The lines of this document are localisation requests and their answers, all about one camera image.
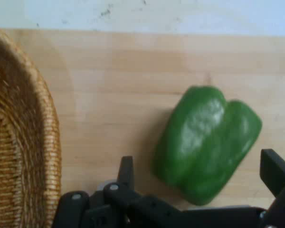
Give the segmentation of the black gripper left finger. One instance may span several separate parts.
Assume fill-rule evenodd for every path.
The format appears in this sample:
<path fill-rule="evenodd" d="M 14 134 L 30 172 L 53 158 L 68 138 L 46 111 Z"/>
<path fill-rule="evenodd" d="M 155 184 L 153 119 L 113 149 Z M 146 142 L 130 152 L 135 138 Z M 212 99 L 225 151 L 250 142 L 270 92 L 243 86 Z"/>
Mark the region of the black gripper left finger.
<path fill-rule="evenodd" d="M 151 195 L 134 190 L 133 158 L 121 158 L 117 180 L 88 195 L 62 195 L 54 228 L 175 228 L 180 211 Z"/>

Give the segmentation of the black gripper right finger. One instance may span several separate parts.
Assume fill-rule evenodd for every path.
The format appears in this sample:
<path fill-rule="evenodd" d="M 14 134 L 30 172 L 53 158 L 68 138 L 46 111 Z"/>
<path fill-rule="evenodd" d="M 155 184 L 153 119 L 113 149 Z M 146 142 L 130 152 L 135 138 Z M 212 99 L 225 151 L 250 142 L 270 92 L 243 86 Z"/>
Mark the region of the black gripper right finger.
<path fill-rule="evenodd" d="M 260 227 L 285 228 L 285 160 L 273 149 L 261 150 L 260 178 L 275 197 Z"/>

